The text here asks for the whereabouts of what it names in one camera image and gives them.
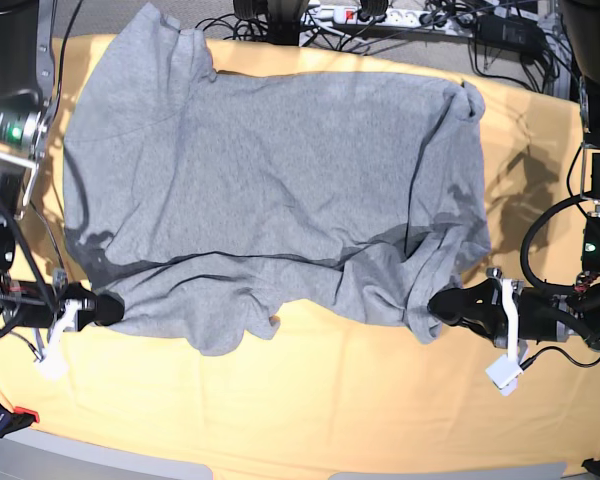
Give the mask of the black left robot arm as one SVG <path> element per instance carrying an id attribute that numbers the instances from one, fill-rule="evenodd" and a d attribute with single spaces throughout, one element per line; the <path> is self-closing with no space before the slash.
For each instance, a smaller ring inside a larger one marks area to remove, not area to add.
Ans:
<path id="1" fill-rule="evenodd" d="M 579 192 L 549 207 L 529 227 L 520 248 L 520 265 L 529 285 L 507 292 L 497 269 L 477 286 L 437 293 L 431 314 L 449 326 L 464 327 L 498 348 L 519 340 L 559 343 L 579 336 L 600 352 L 600 1 L 563 1 L 566 34 L 579 71 L 578 100 L 583 140 L 575 159 L 582 163 Z M 562 211 L 589 202 L 585 212 L 581 271 L 570 285 L 540 279 L 529 253 L 536 234 Z"/>

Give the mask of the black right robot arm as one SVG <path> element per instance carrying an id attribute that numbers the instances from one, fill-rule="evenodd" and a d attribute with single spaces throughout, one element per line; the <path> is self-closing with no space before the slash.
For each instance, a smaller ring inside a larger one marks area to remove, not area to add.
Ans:
<path id="1" fill-rule="evenodd" d="M 62 332 L 121 321 L 124 307 L 69 282 L 46 283 L 19 226 L 30 207 L 61 98 L 63 54 L 52 50 L 54 1 L 0 1 L 0 339 L 19 327 Z"/>

